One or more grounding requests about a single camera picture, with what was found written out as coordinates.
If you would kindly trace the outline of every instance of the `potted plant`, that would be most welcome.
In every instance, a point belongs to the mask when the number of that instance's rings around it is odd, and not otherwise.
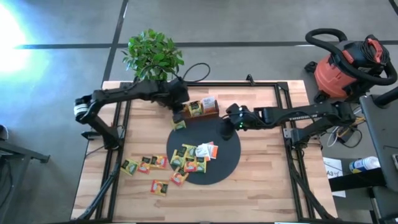
[[[184,65],[181,50],[175,47],[173,40],[152,29],[131,37],[128,52],[122,53],[126,70],[134,70],[139,80],[166,81],[170,73],[177,74],[179,65]]]

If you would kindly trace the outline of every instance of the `black hose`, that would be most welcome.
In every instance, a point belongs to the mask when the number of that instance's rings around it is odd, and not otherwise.
[[[330,34],[334,35],[339,40],[347,40],[347,37],[345,34],[337,29],[315,29],[310,32],[308,32],[305,35],[305,40],[313,44],[317,47],[323,48],[327,51],[329,51],[332,55],[336,55],[339,59],[338,64],[339,67],[341,67],[344,71],[348,72],[348,75],[351,75],[355,78],[361,79],[361,80],[366,80],[373,85],[391,85],[397,81],[397,72],[395,71],[395,68],[392,66],[391,62],[388,61],[386,66],[384,67],[384,71],[386,72],[387,78],[381,78],[381,77],[374,77],[372,75],[369,75],[367,73],[361,72],[358,69],[354,68],[344,57],[342,51],[335,47],[333,44],[319,40],[314,38],[314,35],[320,35],[320,34]]]
[[[387,93],[378,96],[376,99],[373,100],[373,102],[375,105],[385,106],[396,99],[398,99],[398,87],[395,87]]]

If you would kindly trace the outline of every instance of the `metal stand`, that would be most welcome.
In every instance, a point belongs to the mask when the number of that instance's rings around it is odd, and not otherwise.
[[[0,208],[0,223],[3,223],[7,218],[6,215],[9,211],[9,208],[14,206],[15,196],[21,187],[22,181],[24,180],[30,160],[37,159],[41,163],[47,163],[50,159],[50,156],[43,155],[24,147],[15,146],[6,141],[0,141],[0,151],[8,153],[6,155],[2,155],[0,158],[0,163],[3,161],[8,163],[8,169],[10,169],[9,172],[10,176],[12,177],[9,183],[9,193],[4,191],[4,194],[8,194],[8,198],[4,199],[4,205],[2,208]],[[6,180],[2,183],[2,186],[6,187]]]
[[[38,159],[41,163],[46,163],[50,159],[50,156],[43,155],[24,147],[15,146],[6,141],[0,141],[0,151],[8,152],[14,155],[27,156],[32,159]]]

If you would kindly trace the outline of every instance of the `black circular mat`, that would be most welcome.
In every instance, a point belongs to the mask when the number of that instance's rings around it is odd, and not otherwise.
[[[227,178],[236,168],[241,157],[241,142],[234,132],[232,138],[225,141],[218,132],[222,119],[202,118],[187,122],[187,128],[172,131],[167,140],[167,158],[169,162],[174,149],[180,149],[182,144],[198,146],[213,141],[218,146],[217,159],[206,163],[206,173],[191,172],[186,181],[193,184],[215,184]]]

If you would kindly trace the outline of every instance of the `wooden table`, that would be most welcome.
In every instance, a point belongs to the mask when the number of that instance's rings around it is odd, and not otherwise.
[[[303,81],[287,82],[293,106],[308,105]],[[103,88],[118,88],[119,84],[104,82]],[[233,103],[246,105],[250,110],[253,107],[277,106],[274,89],[268,87],[190,87],[189,95],[191,100],[215,96],[220,105],[220,115],[224,115],[225,109]],[[100,111],[99,115],[108,125],[113,120],[114,109],[115,104],[106,105]],[[157,103],[134,100],[124,158],[140,161],[142,156],[166,155],[171,117],[171,112]],[[308,123],[299,121],[297,126],[303,127]],[[170,165],[166,170],[151,170],[150,174],[136,172],[133,177],[121,173],[113,221],[297,221],[281,128],[239,131],[238,134],[242,150],[239,164],[227,179],[217,184],[194,185],[186,182],[177,187],[170,182],[167,196],[161,197],[150,194],[150,185],[154,179],[169,180],[173,173]],[[102,144],[102,140],[90,142],[88,152]],[[105,157],[106,151],[100,150],[86,158],[72,218],[81,215],[98,193]],[[320,148],[314,145],[306,148],[304,161],[312,192],[326,210],[337,217]],[[300,198],[307,217],[301,191]],[[108,200],[109,196],[106,196],[103,215],[108,211]]]

